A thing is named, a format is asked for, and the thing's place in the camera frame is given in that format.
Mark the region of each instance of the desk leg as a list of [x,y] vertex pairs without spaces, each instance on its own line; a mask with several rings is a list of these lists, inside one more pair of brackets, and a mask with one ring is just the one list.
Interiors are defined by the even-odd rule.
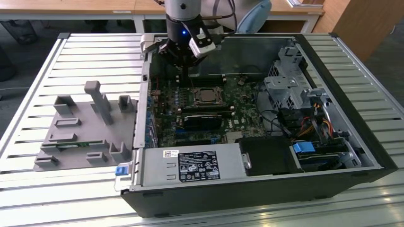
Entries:
[[143,15],[133,15],[135,33],[143,33]]
[[301,28],[301,33],[311,33],[318,17],[318,15],[311,15],[307,17],[307,20],[305,21],[303,26]]

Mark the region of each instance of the white sticker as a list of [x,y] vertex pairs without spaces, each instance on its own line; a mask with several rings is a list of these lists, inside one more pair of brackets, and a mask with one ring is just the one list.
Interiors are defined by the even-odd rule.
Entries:
[[162,151],[162,157],[177,157],[178,156],[178,150],[163,150]]
[[130,13],[130,11],[119,11],[119,10],[117,10],[117,11],[113,11],[113,13]]

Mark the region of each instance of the barcode sticker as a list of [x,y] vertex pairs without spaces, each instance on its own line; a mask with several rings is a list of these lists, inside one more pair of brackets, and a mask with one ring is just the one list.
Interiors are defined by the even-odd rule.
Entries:
[[178,150],[163,150],[162,151],[162,157],[177,157],[178,156]]

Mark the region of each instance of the black wire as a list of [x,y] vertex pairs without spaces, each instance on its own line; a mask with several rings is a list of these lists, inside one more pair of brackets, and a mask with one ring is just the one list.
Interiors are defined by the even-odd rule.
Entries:
[[254,97],[254,107],[255,107],[255,111],[258,112],[258,115],[262,117],[262,119],[263,119],[266,122],[270,123],[270,127],[271,127],[271,125],[274,125],[274,126],[275,126],[286,135],[287,135],[287,136],[293,136],[293,134],[290,133],[290,131],[289,131],[286,128],[283,128],[282,125],[274,123],[273,121],[270,121],[270,120],[262,115],[263,112],[271,112],[271,110],[263,110],[263,111],[259,111],[259,110],[258,110],[258,105],[257,105],[257,102],[258,102],[258,94],[259,94],[259,92],[257,92],[255,97]]
[[159,6],[163,5],[163,2],[162,1],[158,1],[158,0],[153,0]]
[[235,17],[235,4],[234,4],[234,0],[226,0],[227,1],[227,4],[231,8],[231,14],[233,14],[233,19],[234,19],[234,30],[226,34],[222,35],[222,37],[229,37],[230,35],[233,35],[235,32],[237,32],[237,26],[238,26],[238,23],[237,23],[237,17]]

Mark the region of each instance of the motherboard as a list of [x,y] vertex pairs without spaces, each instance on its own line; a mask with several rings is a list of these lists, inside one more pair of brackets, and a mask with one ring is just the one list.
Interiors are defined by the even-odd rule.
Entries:
[[197,87],[195,79],[190,87],[171,80],[154,81],[150,95],[158,147],[233,143],[265,135],[254,106],[257,82],[245,82],[241,75],[219,80],[214,87]]

